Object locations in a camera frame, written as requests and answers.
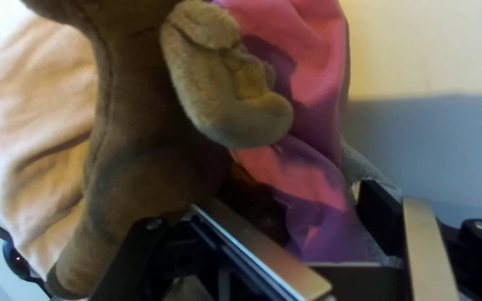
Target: plush toy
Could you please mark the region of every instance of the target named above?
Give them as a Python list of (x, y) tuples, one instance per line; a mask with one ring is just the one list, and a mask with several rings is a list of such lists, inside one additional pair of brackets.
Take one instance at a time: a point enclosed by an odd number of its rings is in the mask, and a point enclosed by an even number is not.
[[(292, 111), (269, 91), (272, 74), (240, 47), (220, 9), (200, 0), (21, 2), (78, 29), (100, 79), (83, 171), (86, 208), (48, 273), (53, 295), (88, 297), (141, 218), (175, 218), (218, 193), (240, 215), (249, 206), (239, 198), (267, 200), (229, 149), (275, 143)], [(264, 216), (245, 216), (269, 226)]]

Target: purple fabric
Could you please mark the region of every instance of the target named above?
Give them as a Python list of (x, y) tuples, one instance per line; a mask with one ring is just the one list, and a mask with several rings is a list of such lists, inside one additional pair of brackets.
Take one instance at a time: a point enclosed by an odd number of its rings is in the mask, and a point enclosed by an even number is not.
[(245, 47), (275, 72), (294, 108), (287, 138), (235, 151), (240, 166), (287, 210), (289, 250), (302, 261), (362, 261), (362, 228), (339, 173), (339, 96), (346, 22), (336, 0), (213, 0)]

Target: beige towel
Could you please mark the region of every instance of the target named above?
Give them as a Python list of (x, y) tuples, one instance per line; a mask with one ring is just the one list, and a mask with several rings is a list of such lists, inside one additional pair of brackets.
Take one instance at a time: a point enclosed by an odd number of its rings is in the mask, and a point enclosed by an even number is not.
[(0, 49), (0, 215), (44, 276), (81, 211), (95, 64), (70, 27), (31, 17)]

